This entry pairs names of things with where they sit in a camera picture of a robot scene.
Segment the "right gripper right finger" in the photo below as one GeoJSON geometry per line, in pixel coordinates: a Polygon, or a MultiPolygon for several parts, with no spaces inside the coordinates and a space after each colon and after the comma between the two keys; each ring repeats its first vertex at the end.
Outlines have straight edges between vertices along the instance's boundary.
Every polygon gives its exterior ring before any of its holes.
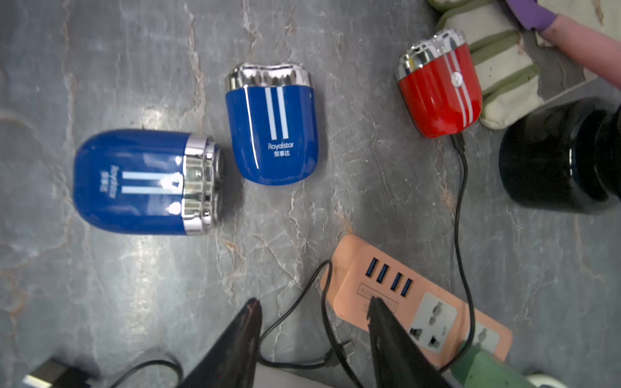
{"type": "Polygon", "coordinates": [[[410,340],[383,299],[370,299],[367,318],[378,387],[451,387],[410,340]]]}

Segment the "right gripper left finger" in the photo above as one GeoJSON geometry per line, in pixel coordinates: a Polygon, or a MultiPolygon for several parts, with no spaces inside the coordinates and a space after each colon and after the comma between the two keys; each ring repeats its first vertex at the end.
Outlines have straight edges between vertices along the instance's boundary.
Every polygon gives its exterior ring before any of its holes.
{"type": "Polygon", "coordinates": [[[181,387],[252,387],[262,325],[260,302],[249,299],[181,387]]]}

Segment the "green charger adapter top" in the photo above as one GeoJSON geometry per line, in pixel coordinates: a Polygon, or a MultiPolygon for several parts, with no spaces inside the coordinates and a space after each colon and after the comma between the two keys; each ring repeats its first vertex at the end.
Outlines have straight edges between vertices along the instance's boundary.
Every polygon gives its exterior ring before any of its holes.
{"type": "Polygon", "coordinates": [[[535,388],[525,376],[475,346],[470,347],[450,371],[464,388],[535,388]]]}

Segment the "red electric shaver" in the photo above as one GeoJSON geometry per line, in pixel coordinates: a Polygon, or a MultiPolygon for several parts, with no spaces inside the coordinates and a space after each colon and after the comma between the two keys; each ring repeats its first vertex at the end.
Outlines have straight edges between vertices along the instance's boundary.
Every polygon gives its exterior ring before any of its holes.
{"type": "Polygon", "coordinates": [[[463,32],[441,30],[408,48],[396,82],[409,114],[429,139],[460,134],[480,119],[483,94],[463,32]]]}

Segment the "white power strip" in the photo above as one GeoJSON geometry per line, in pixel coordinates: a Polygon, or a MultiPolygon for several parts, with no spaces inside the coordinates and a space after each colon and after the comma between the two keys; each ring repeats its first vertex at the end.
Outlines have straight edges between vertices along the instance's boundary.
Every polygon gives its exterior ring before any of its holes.
{"type": "Polygon", "coordinates": [[[331,386],[288,373],[283,370],[256,366],[253,388],[331,388],[331,386]]]}

